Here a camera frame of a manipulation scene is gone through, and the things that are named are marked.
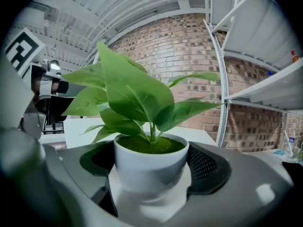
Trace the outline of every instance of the potted plant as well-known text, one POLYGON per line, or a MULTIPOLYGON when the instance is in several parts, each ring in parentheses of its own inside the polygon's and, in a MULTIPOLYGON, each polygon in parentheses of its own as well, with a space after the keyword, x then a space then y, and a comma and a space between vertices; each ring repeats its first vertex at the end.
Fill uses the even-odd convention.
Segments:
POLYGON ((141 201, 161 198, 178 182, 186 163, 188 142, 164 132, 219 104, 190 98, 174 102, 170 87, 186 78, 216 80, 216 73, 187 75, 169 86, 147 75, 140 64, 98 43, 101 63, 62 75, 87 86, 63 115, 100 114, 104 124, 93 142, 120 133, 114 139, 116 169, 125 190, 141 201), (149 131, 143 130, 144 124, 149 131))

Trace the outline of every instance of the white table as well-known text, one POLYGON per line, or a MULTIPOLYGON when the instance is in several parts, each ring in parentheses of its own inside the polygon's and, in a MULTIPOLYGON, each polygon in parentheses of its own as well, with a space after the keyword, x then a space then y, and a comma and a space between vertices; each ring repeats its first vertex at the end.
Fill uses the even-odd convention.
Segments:
MULTIPOLYGON (((74 148, 90 144, 99 129, 95 129, 89 133, 81 135, 89 126, 103 124, 101 118, 87 118, 87 119, 66 119, 64 122, 64 133, 67 148, 74 148)), ((150 131, 149 124, 143 125, 145 131, 150 131)), ((214 145, 214 140, 203 130, 189 129, 183 127, 175 127, 167 132, 167 134, 179 135, 187 141, 202 142, 204 144, 214 145)), ((112 134, 103 140, 113 140, 117 134, 112 134)))
POLYGON ((267 150, 267 151, 258 151, 258 152, 249 152, 246 153, 248 155, 257 157, 271 166, 277 173, 279 173, 286 181, 288 181, 291 185, 294 184, 289 174, 282 166, 282 161, 295 163, 294 159, 289 159, 283 155, 275 154, 274 152, 277 149, 267 150))

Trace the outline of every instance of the shelf post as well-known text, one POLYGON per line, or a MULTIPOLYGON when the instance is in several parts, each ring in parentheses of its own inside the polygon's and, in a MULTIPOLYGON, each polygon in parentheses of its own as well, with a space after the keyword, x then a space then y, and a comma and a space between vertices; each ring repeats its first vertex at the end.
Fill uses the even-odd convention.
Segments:
POLYGON ((283 115, 283 127, 282 127, 282 130, 281 130, 282 135, 280 137, 279 149, 282 149, 283 142, 284 142, 284 139, 285 139, 287 120, 288 120, 288 112, 285 112, 284 115, 283 115))
POLYGON ((224 62, 224 54, 221 50, 221 47, 219 45, 219 42, 215 35, 212 34, 212 29, 209 24, 204 19, 204 24, 206 26, 206 29, 211 37, 211 40, 214 44, 214 50, 216 52, 216 56, 218 59, 219 64, 219 70, 220 70, 220 79, 221 79, 221 114, 220 114, 220 123, 218 127, 218 134, 216 139, 216 144, 218 147, 221 147, 224 141, 225 136, 225 130, 226 130, 226 124, 227 124, 227 116, 228 116, 228 110, 229 110, 229 101, 226 101, 226 97, 229 95, 229 89, 228 89, 228 78, 227 78, 227 72, 224 62))

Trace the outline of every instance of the mesh grille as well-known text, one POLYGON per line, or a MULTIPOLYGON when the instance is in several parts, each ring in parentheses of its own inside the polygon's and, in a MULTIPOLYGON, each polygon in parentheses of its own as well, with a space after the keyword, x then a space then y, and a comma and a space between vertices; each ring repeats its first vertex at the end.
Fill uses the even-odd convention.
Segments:
POLYGON ((188 162, 190 164, 192 181, 202 181, 217 169, 215 160, 194 147, 189 148, 188 157, 190 158, 188 162))

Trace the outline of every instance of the metal shelving unit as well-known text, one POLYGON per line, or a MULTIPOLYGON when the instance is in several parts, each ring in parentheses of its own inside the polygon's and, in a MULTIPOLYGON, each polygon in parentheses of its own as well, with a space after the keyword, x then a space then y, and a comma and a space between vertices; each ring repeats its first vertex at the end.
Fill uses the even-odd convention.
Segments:
POLYGON ((205 25, 219 61, 224 103, 216 139, 220 147, 230 104, 279 111, 284 119, 288 111, 303 110, 303 59, 289 63, 291 51, 302 56, 303 49, 274 0, 210 0, 210 4, 210 18, 206 16, 205 25), (218 30, 227 31, 221 48, 215 36, 218 30), (229 95, 224 57, 249 61, 276 74, 229 95))

